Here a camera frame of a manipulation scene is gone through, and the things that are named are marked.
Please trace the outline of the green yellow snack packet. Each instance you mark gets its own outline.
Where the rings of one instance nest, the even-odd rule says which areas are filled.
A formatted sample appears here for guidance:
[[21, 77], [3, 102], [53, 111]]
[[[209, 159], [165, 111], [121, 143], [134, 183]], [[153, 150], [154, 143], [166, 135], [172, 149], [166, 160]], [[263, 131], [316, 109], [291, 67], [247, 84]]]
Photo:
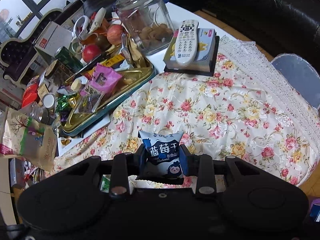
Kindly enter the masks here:
[[103, 193], [109, 193], [111, 176], [109, 174], [104, 174], [101, 178], [100, 191]]

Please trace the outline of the blueberry snack packet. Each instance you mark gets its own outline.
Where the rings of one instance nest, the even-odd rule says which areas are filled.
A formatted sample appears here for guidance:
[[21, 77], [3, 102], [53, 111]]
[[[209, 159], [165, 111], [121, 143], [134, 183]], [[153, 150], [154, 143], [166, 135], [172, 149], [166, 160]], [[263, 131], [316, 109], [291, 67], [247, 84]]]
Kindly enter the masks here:
[[139, 131], [146, 150], [146, 160], [142, 169], [143, 178], [181, 179], [180, 140], [183, 132], [161, 135]]

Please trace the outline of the white tray board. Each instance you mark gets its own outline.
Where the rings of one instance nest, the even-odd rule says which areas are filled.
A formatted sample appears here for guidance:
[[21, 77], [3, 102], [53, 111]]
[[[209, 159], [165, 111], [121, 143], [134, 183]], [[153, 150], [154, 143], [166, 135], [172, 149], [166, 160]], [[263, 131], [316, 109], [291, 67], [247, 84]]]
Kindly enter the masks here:
[[57, 138], [57, 150], [58, 156], [63, 156], [67, 151], [72, 149], [77, 144], [83, 142], [87, 137], [91, 136], [94, 132], [99, 129], [107, 126], [110, 123], [111, 119], [109, 114], [104, 115], [93, 124], [89, 125], [83, 131], [75, 136], [63, 135], [62, 131], [59, 133]]

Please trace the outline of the floral tablecloth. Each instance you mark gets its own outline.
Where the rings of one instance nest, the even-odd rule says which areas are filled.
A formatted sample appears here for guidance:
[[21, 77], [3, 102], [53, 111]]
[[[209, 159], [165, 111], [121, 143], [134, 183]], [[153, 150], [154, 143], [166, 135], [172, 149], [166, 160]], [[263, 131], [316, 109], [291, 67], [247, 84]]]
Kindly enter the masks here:
[[253, 42], [220, 40], [212, 77], [155, 76], [112, 113], [110, 124], [54, 160], [57, 173], [88, 157], [135, 152], [138, 132], [182, 132], [192, 154], [243, 159], [293, 185], [319, 163], [319, 116]]

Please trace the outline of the pink snack packet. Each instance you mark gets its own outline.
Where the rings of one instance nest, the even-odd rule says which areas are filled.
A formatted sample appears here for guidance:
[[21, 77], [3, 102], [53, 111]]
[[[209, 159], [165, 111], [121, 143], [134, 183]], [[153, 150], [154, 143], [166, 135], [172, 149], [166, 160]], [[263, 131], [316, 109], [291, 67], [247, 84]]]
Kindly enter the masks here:
[[113, 68], [97, 64], [92, 79], [86, 87], [86, 92], [88, 94], [110, 95], [121, 78], [122, 75]]

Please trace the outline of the gold tin full of candy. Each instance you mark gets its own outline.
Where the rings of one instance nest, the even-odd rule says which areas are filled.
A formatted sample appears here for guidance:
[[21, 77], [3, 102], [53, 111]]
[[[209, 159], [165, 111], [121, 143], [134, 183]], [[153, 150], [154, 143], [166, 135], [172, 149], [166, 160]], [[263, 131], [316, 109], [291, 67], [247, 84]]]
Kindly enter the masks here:
[[133, 68], [116, 72], [111, 67], [96, 65], [93, 77], [82, 93], [57, 98], [57, 108], [71, 108], [66, 122], [61, 122], [60, 133], [74, 137], [109, 113], [156, 75], [152, 63], [129, 39]]

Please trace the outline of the brown paper snack bag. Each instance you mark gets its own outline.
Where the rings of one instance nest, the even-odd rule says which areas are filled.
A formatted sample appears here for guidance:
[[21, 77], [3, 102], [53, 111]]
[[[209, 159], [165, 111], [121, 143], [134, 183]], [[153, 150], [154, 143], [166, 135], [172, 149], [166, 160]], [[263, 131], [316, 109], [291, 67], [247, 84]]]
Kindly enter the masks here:
[[1, 113], [1, 157], [23, 157], [33, 165], [52, 171], [57, 147], [53, 129], [33, 118], [6, 108]]

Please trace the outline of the white remote control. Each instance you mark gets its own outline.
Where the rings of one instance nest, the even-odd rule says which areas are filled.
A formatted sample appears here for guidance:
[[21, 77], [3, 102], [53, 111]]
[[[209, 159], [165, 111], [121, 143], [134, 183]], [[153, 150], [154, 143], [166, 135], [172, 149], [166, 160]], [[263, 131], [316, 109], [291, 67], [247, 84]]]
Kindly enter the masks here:
[[193, 62], [197, 53], [197, 20], [184, 20], [179, 29], [175, 42], [176, 62], [185, 67]]

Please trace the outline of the red apple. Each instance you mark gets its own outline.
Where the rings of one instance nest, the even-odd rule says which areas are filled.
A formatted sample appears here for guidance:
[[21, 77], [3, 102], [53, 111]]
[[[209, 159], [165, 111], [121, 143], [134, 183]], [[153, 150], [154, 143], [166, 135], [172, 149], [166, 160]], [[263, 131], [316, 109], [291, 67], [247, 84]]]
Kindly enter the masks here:
[[101, 49], [96, 44], [89, 44], [85, 46], [85, 48], [82, 51], [82, 59], [86, 63], [89, 63], [100, 54], [101, 54]]
[[107, 31], [107, 39], [112, 45], [121, 44], [121, 35], [124, 32], [124, 28], [122, 25], [113, 24], [108, 28]]

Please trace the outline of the boxed tissue pack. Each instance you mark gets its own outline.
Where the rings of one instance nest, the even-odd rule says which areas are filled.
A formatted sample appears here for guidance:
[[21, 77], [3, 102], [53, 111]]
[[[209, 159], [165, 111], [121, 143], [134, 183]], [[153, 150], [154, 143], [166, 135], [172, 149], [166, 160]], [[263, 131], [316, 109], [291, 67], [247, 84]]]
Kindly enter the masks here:
[[197, 53], [195, 59], [188, 66], [180, 66], [175, 58], [175, 44], [178, 30], [169, 44], [164, 55], [164, 71], [172, 73], [185, 73], [190, 75], [213, 76], [217, 59], [217, 51], [220, 37], [217, 36], [215, 29], [199, 28], [197, 30]]

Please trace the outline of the white plastic stool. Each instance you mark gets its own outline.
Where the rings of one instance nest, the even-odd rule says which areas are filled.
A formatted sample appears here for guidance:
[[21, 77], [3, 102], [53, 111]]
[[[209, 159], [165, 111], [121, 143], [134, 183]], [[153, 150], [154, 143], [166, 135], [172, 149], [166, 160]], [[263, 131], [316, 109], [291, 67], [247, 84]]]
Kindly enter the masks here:
[[319, 74], [308, 61], [296, 54], [279, 54], [271, 63], [312, 107], [319, 110]]

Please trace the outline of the clear glass jar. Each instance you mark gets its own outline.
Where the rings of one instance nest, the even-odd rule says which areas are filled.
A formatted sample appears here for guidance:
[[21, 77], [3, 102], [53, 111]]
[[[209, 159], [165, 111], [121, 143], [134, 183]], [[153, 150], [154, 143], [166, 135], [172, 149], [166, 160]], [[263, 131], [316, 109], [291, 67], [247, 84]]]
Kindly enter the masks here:
[[116, 10], [144, 55], [157, 53], [171, 42], [174, 26], [163, 0], [117, 0]]

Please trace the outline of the black leather sofa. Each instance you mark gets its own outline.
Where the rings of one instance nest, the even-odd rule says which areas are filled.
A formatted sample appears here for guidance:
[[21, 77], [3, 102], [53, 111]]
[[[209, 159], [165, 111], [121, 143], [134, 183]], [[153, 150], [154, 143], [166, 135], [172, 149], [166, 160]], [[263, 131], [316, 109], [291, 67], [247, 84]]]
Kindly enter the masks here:
[[211, 12], [272, 56], [295, 53], [319, 67], [319, 0], [168, 0]]

